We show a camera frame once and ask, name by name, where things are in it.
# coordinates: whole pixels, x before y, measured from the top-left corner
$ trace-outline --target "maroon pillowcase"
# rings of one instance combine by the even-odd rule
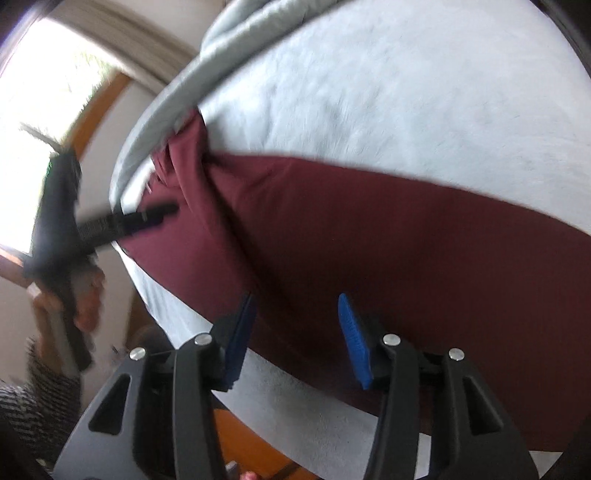
[[[591,239],[476,193],[300,158],[209,151],[198,112],[153,155],[142,206],[162,228],[121,242],[215,321],[256,295],[251,348],[371,413],[337,319],[347,292],[417,348],[460,347],[530,449],[563,450],[591,407]]]

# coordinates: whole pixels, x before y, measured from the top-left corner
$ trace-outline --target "black handheld device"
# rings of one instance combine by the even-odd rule
[[[178,210],[174,204],[159,205],[145,212],[107,213],[76,222],[82,171],[73,150],[50,159],[43,194],[31,239],[31,255],[23,266],[28,278],[52,291],[63,311],[50,317],[62,370],[70,377],[92,364],[89,340],[74,325],[76,297],[90,287],[96,248],[162,223]]]

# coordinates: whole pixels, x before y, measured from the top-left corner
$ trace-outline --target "striped shirt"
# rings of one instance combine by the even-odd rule
[[[28,343],[28,381],[0,385],[0,408],[17,435],[42,465],[55,464],[80,417],[80,378],[48,369]]]

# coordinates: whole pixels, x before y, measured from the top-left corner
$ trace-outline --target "window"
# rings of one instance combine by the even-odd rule
[[[0,244],[29,252],[51,146],[64,144],[116,74],[109,57],[51,20],[34,24],[0,77]]]

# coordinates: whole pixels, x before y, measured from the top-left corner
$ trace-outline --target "light gray blanket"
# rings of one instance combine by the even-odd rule
[[[591,80],[529,0],[236,0],[130,135],[113,204],[137,205],[144,160],[195,105],[214,149],[452,184],[591,232]],[[125,261],[175,345],[207,329]],[[223,400],[319,476],[362,477],[373,417],[252,352]]]

